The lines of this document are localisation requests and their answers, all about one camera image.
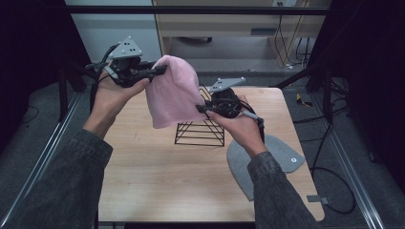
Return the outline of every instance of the pink hat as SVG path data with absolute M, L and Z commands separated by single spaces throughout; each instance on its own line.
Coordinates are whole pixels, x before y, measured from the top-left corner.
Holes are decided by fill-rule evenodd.
M 190 121 L 202 121 L 196 105 L 204 105 L 196 71 L 185 60 L 165 55 L 155 66 L 167 65 L 165 74 L 157 75 L 146 87 L 146 99 L 155 129 Z

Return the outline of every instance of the black horizontal bar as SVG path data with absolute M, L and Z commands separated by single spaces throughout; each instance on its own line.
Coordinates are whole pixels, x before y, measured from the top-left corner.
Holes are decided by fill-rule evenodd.
M 208 6 L 44 6 L 44 10 L 96 14 L 256 14 L 256 15 L 327 15 L 343 12 L 329 8 L 281 7 L 208 7 Z

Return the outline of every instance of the dark gray sleeve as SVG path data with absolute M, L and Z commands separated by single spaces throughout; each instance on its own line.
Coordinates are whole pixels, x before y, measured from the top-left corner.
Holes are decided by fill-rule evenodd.
M 254 187 L 256 229 L 319 228 L 271 153 L 254 157 L 247 170 Z
M 92 228 L 113 148 L 80 130 L 54 155 L 7 228 Z

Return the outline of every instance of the light wood tabletop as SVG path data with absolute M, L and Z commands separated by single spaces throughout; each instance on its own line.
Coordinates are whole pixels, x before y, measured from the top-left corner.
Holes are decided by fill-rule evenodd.
M 279 89 L 235 87 L 265 120 L 265 133 L 303 156 L 283 93 Z M 114 152 L 105 170 L 99 221 L 254 221 L 249 202 L 232 176 L 224 147 L 174 144 L 177 126 L 152 127 L 145 92 L 132 98 L 105 140 Z M 307 163 L 288 180 L 317 220 L 324 218 Z

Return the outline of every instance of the white mounting plate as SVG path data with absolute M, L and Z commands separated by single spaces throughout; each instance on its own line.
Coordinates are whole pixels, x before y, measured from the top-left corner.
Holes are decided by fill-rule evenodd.
M 122 41 L 109 55 L 111 59 L 121 59 L 128 57 L 141 56 L 142 50 L 138 47 L 131 36 Z
M 218 81 L 212 85 L 211 88 L 208 88 L 208 91 L 210 93 L 217 93 L 217 92 L 221 92 L 223 90 L 226 90 L 232 86 L 241 84 L 243 82 L 245 82 L 246 79 L 244 77 L 242 78 L 228 78 L 228 79 L 220 79 L 218 78 Z

